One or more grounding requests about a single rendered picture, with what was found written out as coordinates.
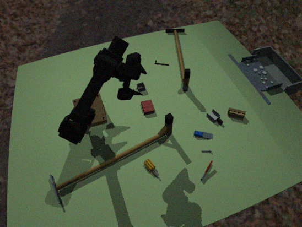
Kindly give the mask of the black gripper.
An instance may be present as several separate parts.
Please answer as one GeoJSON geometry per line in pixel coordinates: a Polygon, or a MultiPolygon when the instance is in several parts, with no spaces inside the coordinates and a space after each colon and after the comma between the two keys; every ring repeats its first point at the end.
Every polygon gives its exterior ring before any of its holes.
{"type": "MultiPolygon", "coordinates": [[[[127,55],[126,63],[129,64],[129,62],[131,62],[132,58],[139,60],[141,63],[141,55],[137,52],[127,55]]],[[[142,74],[147,74],[146,71],[144,70],[144,68],[142,67],[142,65],[140,65],[140,68],[142,70],[142,72],[141,72],[142,74]]],[[[120,82],[124,82],[123,88],[118,89],[117,98],[119,100],[130,100],[133,97],[133,95],[142,95],[142,93],[139,93],[139,92],[135,91],[134,89],[129,88],[130,81],[131,81],[130,79],[128,81],[122,80],[122,78],[119,76],[119,71],[122,71],[122,70],[123,70],[123,66],[120,64],[119,69],[116,72],[116,74],[111,76],[112,78],[115,77],[115,78],[119,79],[120,82]]]]}

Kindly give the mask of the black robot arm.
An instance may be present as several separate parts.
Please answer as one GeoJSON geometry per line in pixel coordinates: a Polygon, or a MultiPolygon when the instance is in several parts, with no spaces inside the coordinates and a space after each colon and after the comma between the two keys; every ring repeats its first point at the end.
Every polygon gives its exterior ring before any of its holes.
{"type": "Polygon", "coordinates": [[[140,61],[132,58],[129,64],[122,63],[122,56],[126,51],[129,43],[123,39],[114,36],[108,49],[104,48],[94,58],[93,77],[86,87],[79,103],[72,109],[71,114],[67,115],[61,122],[58,129],[58,136],[72,142],[80,143],[87,131],[87,125],[90,126],[95,118],[95,112],[91,108],[97,97],[102,85],[115,75],[120,64],[123,70],[119,71],[119,76],[124,81],[129,79],[138,80],[142,72],[140,61]],[[122,73],[122,75],[120,75],[122,73]],[[71,121],[71,120],[72,121],[71,121]]]}

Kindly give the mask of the blue-handled knife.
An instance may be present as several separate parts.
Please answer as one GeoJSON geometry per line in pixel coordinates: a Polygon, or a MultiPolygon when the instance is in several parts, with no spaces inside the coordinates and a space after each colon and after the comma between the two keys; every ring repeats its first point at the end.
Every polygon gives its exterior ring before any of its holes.
{"type": "Polygon", "coordinates": [[[205,138],[213,139],[213,134],[212,133],[207,133],[207,132],[195,131],[194,136],[200,136],[200,137],[203,136],[205,138]]]}

